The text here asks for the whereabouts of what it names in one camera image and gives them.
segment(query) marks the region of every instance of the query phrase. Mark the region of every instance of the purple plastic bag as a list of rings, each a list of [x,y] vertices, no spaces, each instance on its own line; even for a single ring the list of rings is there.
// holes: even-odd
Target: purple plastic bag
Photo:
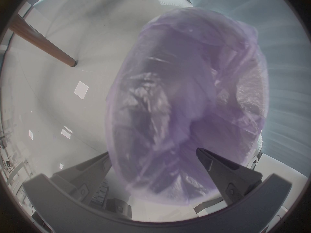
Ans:
[[[200,8],[147,23],[106,99],[107,148],[126,189],[163,204],[214,196],[196,149],[246,165],[265,122],[267,83],[253,27]]]

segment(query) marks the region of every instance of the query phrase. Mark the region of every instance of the trash bin liner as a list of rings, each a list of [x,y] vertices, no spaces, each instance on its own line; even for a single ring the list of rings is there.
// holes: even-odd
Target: trash bin liner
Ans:
[[[247,165],[267,84],[255,28],[201,8],[147,23],[106,98],[107,148],[126,189],[163,204],[215,196],[196,149]]]

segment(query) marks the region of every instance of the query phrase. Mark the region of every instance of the white light patch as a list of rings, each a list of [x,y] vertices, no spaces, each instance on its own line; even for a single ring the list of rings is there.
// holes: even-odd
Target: white light patch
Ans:
[[[65,128],[66,130],[68,130],[70,133],[72,133],[72,131],[71,131],[70,129],[68,129],[65,125],[64,125],[64,128]]]
[[[68,139],[70,139],[71,134],[69,134],[66,130],[62,129],[62,134]]]
[[[85,94],[86,94],[88,89],[89,89],[89,87],[86,84],[79,81],[79,83],[75,89],[75,94],[78,95],[80,98],[84,99]]]
[[[33,133],[31,132],[31,130],[29,130],[29,137],[31,138],[31,139],[33,139]]]

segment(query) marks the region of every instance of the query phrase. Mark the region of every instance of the floor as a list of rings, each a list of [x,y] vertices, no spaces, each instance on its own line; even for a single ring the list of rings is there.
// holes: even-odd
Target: floor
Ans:
[[[142,28],[186,0],[41,0],[25,20],[68,55],[69,67],[14,35],[1,73],[8,155],[30,175],[48,177],[106,152],[105,98]],[[130,196],[108,173],[110,195],[132,205],[134,220],[196,217],[193,206],[165,206]]]

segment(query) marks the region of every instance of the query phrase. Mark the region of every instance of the wooden leg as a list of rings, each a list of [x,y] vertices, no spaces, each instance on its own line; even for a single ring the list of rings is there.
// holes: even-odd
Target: wooden leg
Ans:
[[[20,15],[16,15],[9,29],[29,43],[45,51],[65,64],[75,67],[76,61],[47,40],[42,34],[30,26]]]

